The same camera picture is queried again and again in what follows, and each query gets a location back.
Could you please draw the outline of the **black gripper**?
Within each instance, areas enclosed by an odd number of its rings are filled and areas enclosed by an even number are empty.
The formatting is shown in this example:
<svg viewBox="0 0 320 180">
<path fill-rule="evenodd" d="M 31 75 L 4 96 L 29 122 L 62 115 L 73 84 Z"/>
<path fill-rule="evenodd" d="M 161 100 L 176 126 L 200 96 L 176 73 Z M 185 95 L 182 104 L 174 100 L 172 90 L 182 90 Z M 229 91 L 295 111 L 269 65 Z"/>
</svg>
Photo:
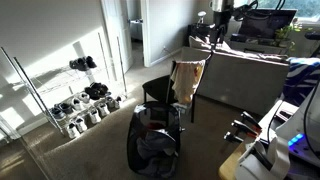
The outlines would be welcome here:
<svg viewBox="0 0 320 180">
<path fill-rule="evenodd" d="M 222 43 L 225 36 L 224 25 L 210 25 L 210 42 L 213 44 Z"/>
</svg>

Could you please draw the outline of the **white robot base equipment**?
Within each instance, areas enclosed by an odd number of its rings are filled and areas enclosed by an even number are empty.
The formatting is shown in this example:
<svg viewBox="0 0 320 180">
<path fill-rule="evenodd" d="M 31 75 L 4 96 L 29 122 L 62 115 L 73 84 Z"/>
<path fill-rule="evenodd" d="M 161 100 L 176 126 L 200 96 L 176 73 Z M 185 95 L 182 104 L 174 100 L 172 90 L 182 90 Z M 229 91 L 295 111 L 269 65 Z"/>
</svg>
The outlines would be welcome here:
<svg viewBox="0 0 320 180">
<path fill-rule="evenodd" d="M 319 180 L 320 99 L 316 85 L 276 128 L 268 149 L 255 140 L 238 159 L 236 180 Z"/>
</svg>

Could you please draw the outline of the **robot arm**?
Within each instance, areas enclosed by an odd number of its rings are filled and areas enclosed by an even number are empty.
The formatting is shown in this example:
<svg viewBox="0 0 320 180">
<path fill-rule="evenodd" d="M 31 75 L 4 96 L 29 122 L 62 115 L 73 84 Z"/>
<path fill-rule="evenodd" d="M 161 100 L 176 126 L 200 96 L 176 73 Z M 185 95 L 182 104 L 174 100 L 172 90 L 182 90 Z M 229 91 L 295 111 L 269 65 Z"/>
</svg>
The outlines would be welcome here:
<svg viewBox="0 0 320 180">
<path fill-rule="evenodd" d="M 229 20 L 233 11 L 234 0 L 211 0 L 209 7 L 213 11 L 213 43 L 222 43 L 228 31 Z"/>
</svg>

